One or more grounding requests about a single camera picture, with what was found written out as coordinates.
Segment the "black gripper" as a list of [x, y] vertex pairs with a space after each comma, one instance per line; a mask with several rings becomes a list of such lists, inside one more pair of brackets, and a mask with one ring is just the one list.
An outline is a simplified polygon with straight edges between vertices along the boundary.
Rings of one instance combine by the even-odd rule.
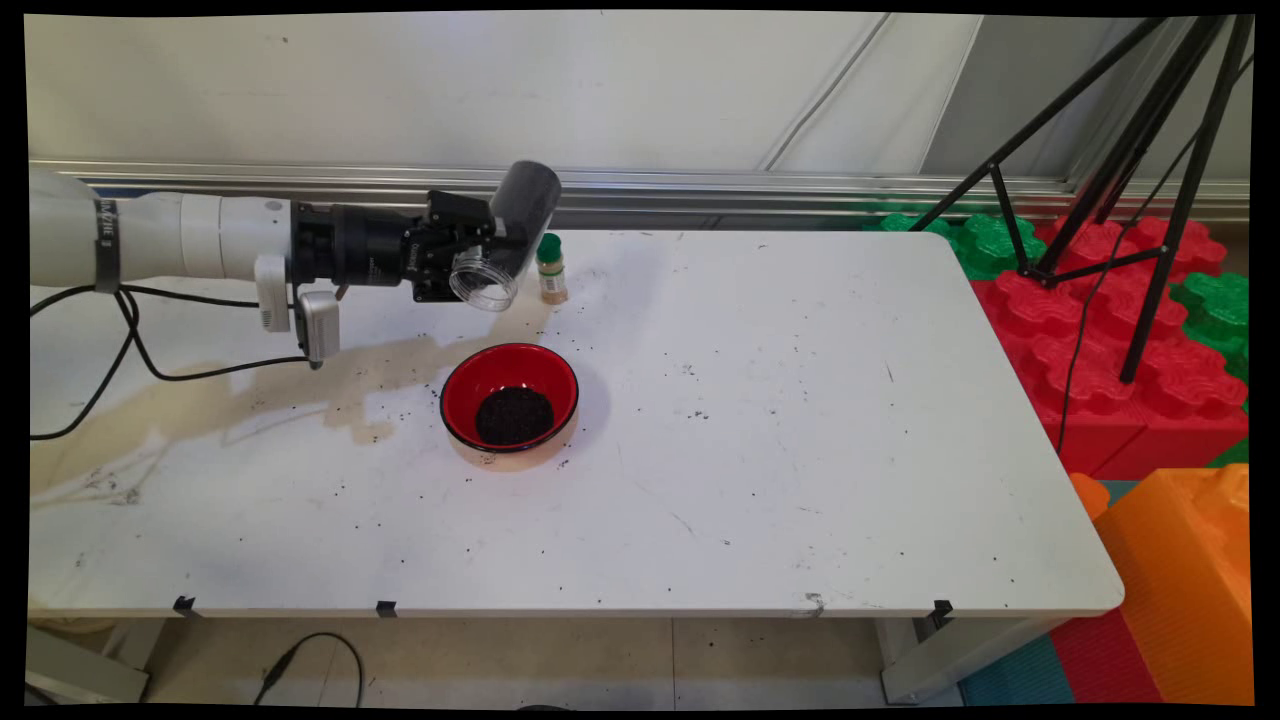
[[525, 233], [481, 200], [440, 190], [426, 192], [426, 219], [352, 205], [291, 204], [291, 282], [397, 287], [407, 283], [416, 304], [457, 304], [452, 243], [516, 245]]

